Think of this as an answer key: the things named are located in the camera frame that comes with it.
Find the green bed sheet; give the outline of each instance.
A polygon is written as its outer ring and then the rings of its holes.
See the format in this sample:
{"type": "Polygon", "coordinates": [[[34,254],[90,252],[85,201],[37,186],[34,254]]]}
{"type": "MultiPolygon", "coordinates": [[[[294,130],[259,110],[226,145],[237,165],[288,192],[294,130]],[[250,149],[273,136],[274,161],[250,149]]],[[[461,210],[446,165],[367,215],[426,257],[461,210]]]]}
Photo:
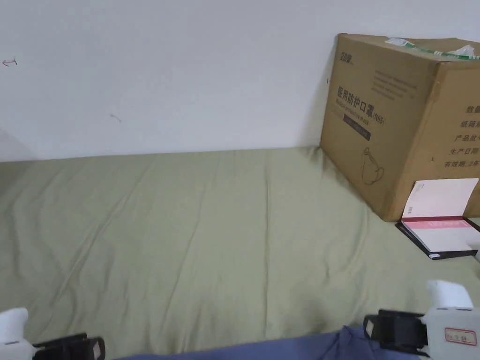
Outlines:
{"type": "Polygon", "coordinates": [[[474,258],[429,260],[313,148],[2,163],[0,240],[0,310],[108,358],[425,312],[429,279],[480,305],[474,258]]]}

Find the open book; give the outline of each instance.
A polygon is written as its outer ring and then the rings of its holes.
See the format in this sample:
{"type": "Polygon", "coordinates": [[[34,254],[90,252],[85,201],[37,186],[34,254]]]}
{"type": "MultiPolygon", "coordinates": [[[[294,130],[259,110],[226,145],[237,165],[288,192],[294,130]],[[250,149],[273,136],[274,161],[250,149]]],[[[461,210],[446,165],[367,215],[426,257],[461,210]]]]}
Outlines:
{"type": "Polygon", "coordinates": [[[431,259],[475,255],[480,232],[463,213],[478,180],[417,181],[397,227],[431,259]]]}

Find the mattress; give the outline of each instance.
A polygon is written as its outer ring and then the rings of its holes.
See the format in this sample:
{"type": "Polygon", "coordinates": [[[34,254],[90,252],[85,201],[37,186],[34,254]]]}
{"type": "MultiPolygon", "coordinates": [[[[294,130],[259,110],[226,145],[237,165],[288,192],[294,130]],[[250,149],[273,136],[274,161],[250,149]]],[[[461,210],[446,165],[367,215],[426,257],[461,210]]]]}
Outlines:
{"type": "Polygon", "coordinates": [[[425,312],[428,279],[480,304],[473,257],[429,260],[313,148],[2,163],[0,239],[0,310],[108,358],[425,312]]]}

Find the blue fabric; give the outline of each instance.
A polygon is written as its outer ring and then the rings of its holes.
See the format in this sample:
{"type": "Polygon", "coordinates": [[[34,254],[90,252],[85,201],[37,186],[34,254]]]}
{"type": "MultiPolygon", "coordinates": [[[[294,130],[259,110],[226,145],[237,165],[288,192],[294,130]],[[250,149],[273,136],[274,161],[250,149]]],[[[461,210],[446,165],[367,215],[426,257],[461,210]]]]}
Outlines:
{"type": "Polygon", "coordinates": [[[265,341],[178,355],[135,355],[123,360],[418,360],[417,356],[380,349],[361,327],[336,333],[265,341]]]}

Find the box label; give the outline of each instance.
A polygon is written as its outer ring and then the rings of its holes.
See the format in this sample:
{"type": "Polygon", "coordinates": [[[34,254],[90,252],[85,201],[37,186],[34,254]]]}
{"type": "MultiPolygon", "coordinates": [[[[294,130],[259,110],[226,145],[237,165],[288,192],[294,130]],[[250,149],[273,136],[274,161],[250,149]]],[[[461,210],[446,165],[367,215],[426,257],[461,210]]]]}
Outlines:
{"type": "Polygon", "coordinates": [[[385,123],[385,118],[375,112],[373,104],[367,104],[365,101],[362,101],[359,96],[356,96],[347,89],[339,86],[336,95],[336,103],[365,125],[369,124],[370,119],[375,120],[382,126],[385,123]]]}
{"type": "MultiPolygon", "coordinates": [[[[467,112],[473,112],[475,107],[469,106],[467,112]]],[[[459,130],[452,135],[452,146],[445,161],[446,168],[466,168],[478,166],[480,162],[475,159],[480,155],[480,121],[462,119],[459,130]]]]}
{"type": "Polygon", "coordinates": [[[450,343],[477,346],[477,334],[470,330],[446,327],[445,340],[450,343]]]}
{"type": "Polygon", "coordinates": [[[417,86],[398,76],[375,69],[372,90],[388,100],[396,101],[404,98],[414,99],[417,86]]]}
{"type": "Polygon", "coordinates": [[[372,134],[370,131],[365,129],[363,126],[361,126],[359,123],[357,123],[355,120],[352,118],[349,118],[347,115],[343,115],[343,121],[346,122],[353,130],[358,132],[361,136],[363,136],[365,139],[370,141],[370,137],[372,134]]]}

